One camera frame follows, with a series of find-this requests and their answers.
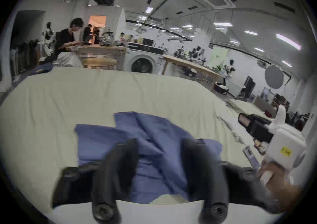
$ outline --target black shirt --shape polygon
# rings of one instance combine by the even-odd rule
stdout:
[[[59,47],[61,47],[63,44],[65,43],[70,43],[70,42],[73,42],[75,41],[74,39],[74,34],[73,33],[69,33],[68,32],[68,29],[63,29],[61,32],[60,32],[60,36],[55,44],[55,55],[58,56],[59,53],[61,52],[67,52],[65,48],[63,49],[58,49]]]
[[[84,35],[83,35],[83,38],[82,40],[85,41],[86,37],[90,35],[90,27],[85,27],[84,29]]]

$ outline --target white sheet fabric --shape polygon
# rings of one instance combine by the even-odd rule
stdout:
[[[260,117],[263,117],[265,119],[271,120],[268,118],[264,111],[260,110],[258,107],[256,107],[253,103],[247,103],[240,100],[235,99],[229,99],[227,102],[238,112],[238,113],[245,113],[248,115],[256,114]]]
[[[58,54],[57,59],[52,64],[53,66],[83,68],[80,59],[73,52],[61,52],[60,54]]]
[[[195,138],[223,144],[221,158],[250,166],[219,112],[236,113],[197,82],[122,71],[54,67],[27,77],[0,107],[1,157],[11,181],[42,213],[60,171],[77,166],[77,123],[115,126],[113,114],[136,111],[168,118]],[[261,162],[259,153],[253,152]]]
[[[227,126],[232,130],[236,137],[236,141],[244,145],[254,146],[253,137],[247,130],[238,122],[238,119],[231,117],[228,113],[221,112],[217,117],[224,120]]]

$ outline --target wooden counter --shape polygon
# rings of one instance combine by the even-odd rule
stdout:
[[[125,53],[125,46],[100,46],[99,44],[83,45],[83,46],[73,46],[78,53],[94,53],[94,54],[104,54],[105,52],[119,51],[119,53]]]
[[[165,74],[168,62],[171,62],[171,63],[176,64],[176,65],[185,66],[185,67],[192,68],[192,69],[195,69],[195,70],[200,71],[200,72],[204,72],[204,73],[208,74],[209,76],[211,76],[212,78],[214,78],[215,79],[214,81],[222,82],[222,80],[223,80],[223,77],[221,75],[219,75],[218,73],[216,73],[216,72],[214,72],[214,71],[212,71],[204,66],[201,66],[199,64],[192,63],[192,62],[189,62],[187,60],[177,58],[174,56],[169,56],[169,55],[164,55],[163,57],[165,60],[165,65],[164,65],[162,75]]]

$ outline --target human hand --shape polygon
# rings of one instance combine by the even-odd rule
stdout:
[[[262,176],[267,171],[272,173],[272,177],[266,187],[270,190],[272,196],[280,201],[281,213],[289,210],[295,205],[302,189],[285,181],[286,173],[278,164],[263,161],[259,175]]]

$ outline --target blue cloth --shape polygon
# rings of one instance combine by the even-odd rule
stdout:
[[[34,69],[31,70],[30,75],[35,75],[38,70],[43,69],[45,72],[50,72],[53,69],[52,63],[45,63],[38,65]]]
[[[168,119],[136,112],[115,113],[116,128],[77,124],[79,164],[99,160],[116,143],[137,138],[140,160],[132,181],[131,202],[148,204],[164,194],[188,199],[187,180],[180,157],[183,139],[193,137]],[[222,144],[204,140],[211,154],[219,155]]]

